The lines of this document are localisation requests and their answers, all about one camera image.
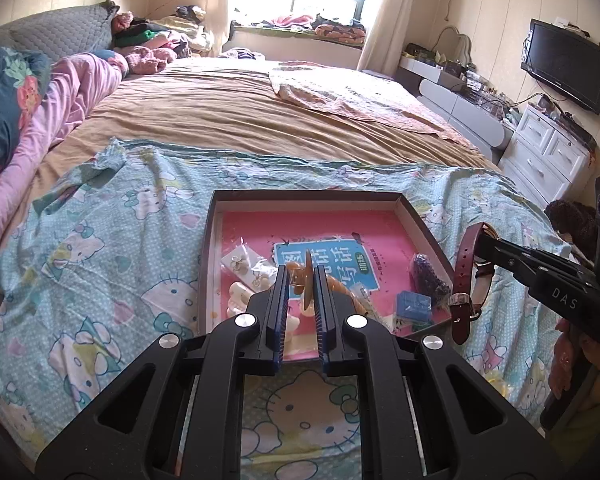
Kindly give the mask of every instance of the black flat screen television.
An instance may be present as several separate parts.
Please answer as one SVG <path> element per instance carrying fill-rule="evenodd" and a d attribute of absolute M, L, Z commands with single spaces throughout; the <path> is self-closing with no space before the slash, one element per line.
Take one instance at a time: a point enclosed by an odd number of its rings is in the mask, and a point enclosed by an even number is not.
<path fill-rule="evenodd" d="M 574 32 L 531 20 L 521 68 L 585 110 L 600 114 L 600 46 Z"/>

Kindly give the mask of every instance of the silver screw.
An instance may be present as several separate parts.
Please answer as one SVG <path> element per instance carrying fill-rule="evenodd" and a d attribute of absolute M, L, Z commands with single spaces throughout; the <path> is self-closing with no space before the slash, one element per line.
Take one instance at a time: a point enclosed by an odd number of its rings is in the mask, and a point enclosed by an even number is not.
<path fill-rule="evenodd" d="M 237 326 L 246 328 L 256 322 L 256 317 L 253 314 L 240 314 L 235 317 L 235 323 Z"/>
<path fill-rule="evenodd" d="M 177 346 L 179 342 L 180 338 L 175 334 L 163 335 L 160 338 L 160 341 L 158 341 L 162 348 L 173 348 L 174 346 Z"/>
<path fill-rule="evenodd" d="M 353 316 L 347 317 L 347 324 L 353 328 L 362 328 L 366 326 L 366 317 L 360 316 L 360 314 L 354 314 Z"/>
<path fill-rule="evenodd" d="M 422 340 L 422 344 L 429 350 L 440 350 L 443 342 L 437 335 L 428 335 Z"/>

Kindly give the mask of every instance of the red leather strap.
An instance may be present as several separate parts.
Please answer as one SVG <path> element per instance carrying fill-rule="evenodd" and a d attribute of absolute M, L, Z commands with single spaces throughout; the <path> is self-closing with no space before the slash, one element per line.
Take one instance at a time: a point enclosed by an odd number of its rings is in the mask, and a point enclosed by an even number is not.
<path fill-rule="evenodd" d="M 449 301 L 451 310 L 451 335 L 457 344 L 464 343 L 469 337 L 470 323 L 480 317 L 480 309 L 487 298 L 491 280 L 495 273 L 492 263 L 477 266 L 474 294 L 471 295 L 471 275 L 474 268 L 474 253 L 481 235 L 496 237 L 494 229 L 480 222 L 469 226 L 464 232 L 454 272 L 454 288 Z"/>

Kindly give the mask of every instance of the brown bed sheet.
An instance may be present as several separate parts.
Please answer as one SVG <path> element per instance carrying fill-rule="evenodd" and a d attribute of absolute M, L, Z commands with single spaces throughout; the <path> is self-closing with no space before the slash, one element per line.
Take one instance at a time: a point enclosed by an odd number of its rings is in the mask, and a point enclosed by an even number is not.
<path fill-rule="evenodd" d="M 111 137 L 367 164 L 431 162 L 496 167 L 437 136 L 325 114 L 280 99 L 267 75 L 274 62 L 182 59 L 163 72 L 123 81 L 87 120 L 49 152 L 11 222 L 70 168 L 101 151 Z"/>

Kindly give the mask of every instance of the box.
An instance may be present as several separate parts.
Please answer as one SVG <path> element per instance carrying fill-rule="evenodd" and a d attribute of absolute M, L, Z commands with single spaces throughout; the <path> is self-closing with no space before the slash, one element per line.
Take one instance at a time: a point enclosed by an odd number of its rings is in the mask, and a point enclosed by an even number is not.
<path fill-rule="evenodd" d="M 218 190 L 206 218 L 198 285 L 198 325 L 208 333 L 227 319 L 234 274 L 220 259 L 245 243 L 272 263 L 296 260 L 312 250 L 314 266 L 348 287 L 363 283 L 381 316 L 395 312 L 396 297 L 411 283 L 411 258 L 426 254 L 440 280 L 452 286 L 453 269 L 426 225 L 401 193 L 342 190 Z M 315 320 L 301 316 L 299 300 L 289 312 L 301 319 L 285 344 L 285 360 L 317 357 Z M 434 309 L 435 325 L 448 322 L 448 312 Z M 411 335 L 421 325 L 405 325 Z"/>

